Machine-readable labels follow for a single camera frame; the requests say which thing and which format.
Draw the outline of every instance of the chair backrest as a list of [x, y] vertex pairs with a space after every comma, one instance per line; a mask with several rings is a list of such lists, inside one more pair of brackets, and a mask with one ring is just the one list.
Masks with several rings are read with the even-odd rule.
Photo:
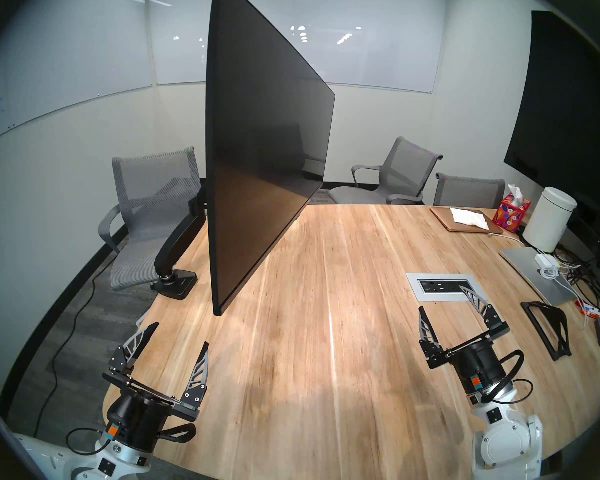
[[439, 159], [442, 159], [441, 154], [427, 151], [398, 136], [380, 168], [378, 190], [381, 194], [417, 196]]
[[189, 212], [200, 191], [193, 147], [183, 151], [111, 160], [120, 213], [129, 241], [166, 238]]
[[502, 201], [505, 182], [501, 178], [454, 177], [436, 174], [434, 206], [497, 208]]

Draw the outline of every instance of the conference table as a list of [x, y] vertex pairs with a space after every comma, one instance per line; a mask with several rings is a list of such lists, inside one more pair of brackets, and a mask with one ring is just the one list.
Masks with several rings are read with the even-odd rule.
[[[407, 272], [477, 279], [510, 327], [496, 354], [525, 353], [517, 377], [534, 390], [513, 407], [540, 417], [544, 458], [593, 424], [594, 324], [581, 330], [576, 306], [560, 306], [573, 356], [553, 361], [520, 306], [538, 295], [498, 254], [522, 246], [448, 232], [429, 208], [307, 206], [221, 317], [212, 314], [205, 225], [176, 265], [197, 273], [196, 286], [183, 301], [158, 296], [142, 324], [160, 323], [132, 376], [169, 396], [182, 394], [209, 342], [197, 435], [159, 440], [155, 456], [218, 479], [469, 478], [472, 436], [484, 423], [451, 365], [427, 367]], [[486, 329], [468, 302], [424, 305], [443, 347]], [[527, 391], [521, 383], [517, 398]], [[119, 393], [109, 389], [103, 415]], [[181, 423], [171, 417], [165, 427]]]

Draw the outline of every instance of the chair seat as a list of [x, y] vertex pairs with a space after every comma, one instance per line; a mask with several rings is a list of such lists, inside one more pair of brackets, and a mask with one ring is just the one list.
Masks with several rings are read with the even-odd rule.
[[387, 204], [382, 194], [359, 187], [336, 187], [328, 194], [337, 204]]
[[158, 237], [130, 242], [122, 248], [111, 267], [111, 289], [120, 291], [158, 280], [154, 261], [166, 240], [167, 237]]

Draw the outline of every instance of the floral tissue box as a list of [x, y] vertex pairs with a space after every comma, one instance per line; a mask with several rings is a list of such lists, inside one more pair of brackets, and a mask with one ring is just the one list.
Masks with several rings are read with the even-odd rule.
[[529, 205], [531, 205], [531, 201], [523, 199], [522, 206], [518, 207], [511, 204], [512, 200], [513, 194], [511, 193], [502, 200], [500, 206], [498, 206], [498, 209], [496, 210], [496, 214], [493, 216], [493, 223], [499, 225], [506, 231], [516, 232], [522, 217], [525, 216]]

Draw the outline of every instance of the computer monitor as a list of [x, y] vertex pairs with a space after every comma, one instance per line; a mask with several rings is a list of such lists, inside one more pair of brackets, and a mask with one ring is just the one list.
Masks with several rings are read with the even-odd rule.
[[221, 315], [322, 184], [335, 94], [247, 0], [212, 0], [206, 201]]
[[505, 163], [571, 195], [569, 229], [600, 267], [600, 52], [551, 11], [533, 11], [525, 89]]

